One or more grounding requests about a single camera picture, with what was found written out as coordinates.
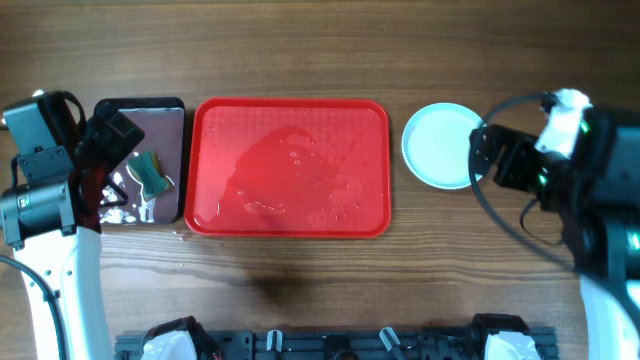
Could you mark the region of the green yellow sponge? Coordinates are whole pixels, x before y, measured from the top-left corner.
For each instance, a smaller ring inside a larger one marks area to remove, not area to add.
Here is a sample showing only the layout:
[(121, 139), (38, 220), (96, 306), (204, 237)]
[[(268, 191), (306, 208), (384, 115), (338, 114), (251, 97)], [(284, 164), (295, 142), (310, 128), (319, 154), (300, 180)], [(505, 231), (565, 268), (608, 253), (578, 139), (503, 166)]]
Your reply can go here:
[(156, 151), (134, 154), (126, 161), (126, 168), (133, 180), (140, 185), (140, 193), (145, 202), (158, 198), (174, 188), (173, 181), (162, 170)]

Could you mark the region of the light blue plate top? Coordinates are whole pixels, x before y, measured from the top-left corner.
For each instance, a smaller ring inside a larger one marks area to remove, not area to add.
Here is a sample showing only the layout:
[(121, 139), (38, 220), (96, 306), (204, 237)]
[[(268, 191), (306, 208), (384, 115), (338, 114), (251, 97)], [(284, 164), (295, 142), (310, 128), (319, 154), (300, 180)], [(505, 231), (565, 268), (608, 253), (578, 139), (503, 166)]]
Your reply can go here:
[(481, 124), (478, 114), (459, 104), (423, 107), (411, 116), (402, 134), (401, 152), (407, 168), (431, 187), (469, 187), (469, 137)]

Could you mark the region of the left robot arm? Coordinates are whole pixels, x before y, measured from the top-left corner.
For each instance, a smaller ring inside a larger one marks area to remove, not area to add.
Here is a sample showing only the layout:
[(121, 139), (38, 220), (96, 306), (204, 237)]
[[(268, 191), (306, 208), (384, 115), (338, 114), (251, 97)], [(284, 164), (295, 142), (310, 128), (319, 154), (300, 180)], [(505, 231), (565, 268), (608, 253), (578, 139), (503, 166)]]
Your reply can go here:
[(99, 209), (111, 171), (144, 137), (109, 104), (74, 119), (36, 100), (4, 112), (26, 181), (1, 197), (8, 264), (26, 286), (40, 359), (109, 359)]

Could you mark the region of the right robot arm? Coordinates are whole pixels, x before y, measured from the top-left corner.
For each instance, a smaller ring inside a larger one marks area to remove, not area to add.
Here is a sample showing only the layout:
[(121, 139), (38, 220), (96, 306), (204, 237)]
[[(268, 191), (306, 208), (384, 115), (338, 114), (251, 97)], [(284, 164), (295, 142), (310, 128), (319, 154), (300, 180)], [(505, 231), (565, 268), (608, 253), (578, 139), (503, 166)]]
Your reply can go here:
[(566, 262), (519, 234), (471, 184), (503, 230), (543, 257), (578, 274), (592, 359), (639, 356), (639, 116), (587, 107), (562, 152), (534, 136), (485, 122), (470, 135), (469, 176), (497, 168), (495, 183), (531, 193), (562, 222)]

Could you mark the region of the black water tray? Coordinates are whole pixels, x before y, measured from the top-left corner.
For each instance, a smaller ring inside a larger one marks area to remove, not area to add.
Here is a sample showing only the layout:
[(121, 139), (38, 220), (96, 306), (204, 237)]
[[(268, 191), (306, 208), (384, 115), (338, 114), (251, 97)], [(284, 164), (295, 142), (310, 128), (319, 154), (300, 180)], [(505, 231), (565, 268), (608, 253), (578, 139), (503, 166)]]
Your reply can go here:
[(177, 221), (184, 206), (184, 139), (188, 134), (187, 114), (177, 97), (112, 98), (99, 101), (125, 115), (144, 133), (134, 148), (132, 158), (146, 153), (157, 157), (156, 171), (169, 187), (151, 195), (151, 187), (136, 179), (127, 162), (122, 161), (110, 174), (113, 183), (128, 196), (125, 205), (102, 208), (100, 222), (114, 225), (167, 225)]

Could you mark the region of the red plastic tray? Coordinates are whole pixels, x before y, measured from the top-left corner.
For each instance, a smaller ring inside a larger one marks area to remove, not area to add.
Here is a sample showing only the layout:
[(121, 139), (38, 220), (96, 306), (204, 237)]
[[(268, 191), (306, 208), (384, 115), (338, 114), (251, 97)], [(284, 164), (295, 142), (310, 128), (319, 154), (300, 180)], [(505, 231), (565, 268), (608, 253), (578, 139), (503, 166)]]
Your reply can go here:
[(196, 110), (184, 220), (204, 236), (374, 238), (389, 115), (366, 99), (218, 97)]

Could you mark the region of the black mounting rail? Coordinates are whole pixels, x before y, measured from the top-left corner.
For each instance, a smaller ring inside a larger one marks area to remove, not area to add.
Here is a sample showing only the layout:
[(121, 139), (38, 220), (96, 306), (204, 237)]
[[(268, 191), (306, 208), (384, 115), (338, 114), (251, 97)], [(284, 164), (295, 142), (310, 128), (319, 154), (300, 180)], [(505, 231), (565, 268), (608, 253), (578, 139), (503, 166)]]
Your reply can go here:
[[(397, 333), (399, 349), (408, 359), (479, 359), (481, 345), (500, 330), (522, 330), (534, 342), (534, 353), (542, 360), (558, 360), (559, 348), (551, 327), (530, 328), (518, 316), (476, 314), (471, 323), (457, 327), (427, 327)], [(228, 360), (331, 360), (338, 350), (350, 350), (360, 359), (392, 359), (380, 335), (372, 331), (290, 333), (271, 330), (210, 331), (218, 346), (218, 359)]]

